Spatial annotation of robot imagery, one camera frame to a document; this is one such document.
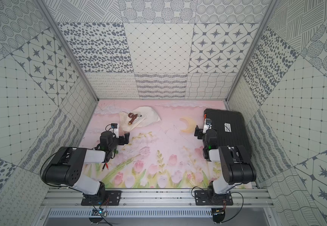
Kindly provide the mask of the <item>brown and green garden tool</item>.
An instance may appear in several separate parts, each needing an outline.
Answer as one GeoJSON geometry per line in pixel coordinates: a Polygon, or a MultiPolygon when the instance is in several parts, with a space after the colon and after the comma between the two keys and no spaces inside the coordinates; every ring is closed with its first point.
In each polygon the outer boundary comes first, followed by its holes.
{"type": "Polygon", "coordinates": [[[128,117],[130,118],[128,125],[132,125],[133,122],[138,118],[141,117],[142,115],[140,114],[134,114],[134,113],[128,113],[128,117]]]}

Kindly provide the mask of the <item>cream cloth soil bag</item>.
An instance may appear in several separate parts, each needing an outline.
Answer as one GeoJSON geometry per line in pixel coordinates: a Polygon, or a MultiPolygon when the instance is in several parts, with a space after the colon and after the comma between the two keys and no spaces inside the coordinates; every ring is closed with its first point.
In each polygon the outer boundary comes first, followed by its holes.
{"type": "Polygon", "coordinates": [[[136,128],[142,128],[161,121],[158,113],[151,107],[142,106],[134,109],[130,113],[140,114],[141,117],[138,117],[132,125],[128,125],[130,118],[128,113],[120,112],[120,126],[123,132],[128,133],[136,128]]]}

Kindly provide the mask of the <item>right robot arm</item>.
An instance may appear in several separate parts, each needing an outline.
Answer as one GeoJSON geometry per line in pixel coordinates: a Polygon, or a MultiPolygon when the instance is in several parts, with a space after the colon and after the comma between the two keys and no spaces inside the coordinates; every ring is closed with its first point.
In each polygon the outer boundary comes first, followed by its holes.
{"type": "Polygon", "coordinates": [[[203,141],[203,157],[221,165],[222,176],[211,181],[206,190],[195,192],[196,205],[232,205],[231,190],[256,180],[256,171],[244,146],[219,146],[217,132],[211,127],[195,128],[194,136],[203,141]]]}

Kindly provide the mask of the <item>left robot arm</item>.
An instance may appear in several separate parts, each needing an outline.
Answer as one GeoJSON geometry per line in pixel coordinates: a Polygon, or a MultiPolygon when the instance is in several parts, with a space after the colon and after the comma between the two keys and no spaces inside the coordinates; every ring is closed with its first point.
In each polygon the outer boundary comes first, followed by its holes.
{"type": "Polygon", "coordinates": [[[41,168],[41,179],[49,186],[68,187],[81,192],[82,206],[117,206],[122,192],[107,191],[103,182],[84,175],[82,171],[87,164],[107,165],[113,159],[117,147],[128,144],[129,138],[129,133],[117,136],[113,131],[104,131],[100,143],[94,149],[61,147],[48,158],[46,167],[41,168]]]}

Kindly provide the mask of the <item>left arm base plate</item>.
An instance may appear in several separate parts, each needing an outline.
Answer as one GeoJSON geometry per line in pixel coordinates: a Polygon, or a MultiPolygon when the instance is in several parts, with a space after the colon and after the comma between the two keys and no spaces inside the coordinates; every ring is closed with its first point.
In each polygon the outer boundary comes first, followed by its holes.
{"type": "Polygon", "coordinates": [[[118,206],[121,200],[121,190],[99,191],[96,195],[83,195],[81,206],[118,206]]]}

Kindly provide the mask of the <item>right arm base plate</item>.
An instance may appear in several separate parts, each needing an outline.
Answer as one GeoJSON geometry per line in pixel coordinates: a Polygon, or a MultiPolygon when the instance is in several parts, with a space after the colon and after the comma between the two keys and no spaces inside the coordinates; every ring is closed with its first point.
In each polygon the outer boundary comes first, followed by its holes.
{"type": "Polygon", "coordinates": [[[214,192],[208,192],[207,190],[195,190],[193,191],[196,206],[227,206],[233,205],[233,199],[230,194],[218,195],[214,192]]]}

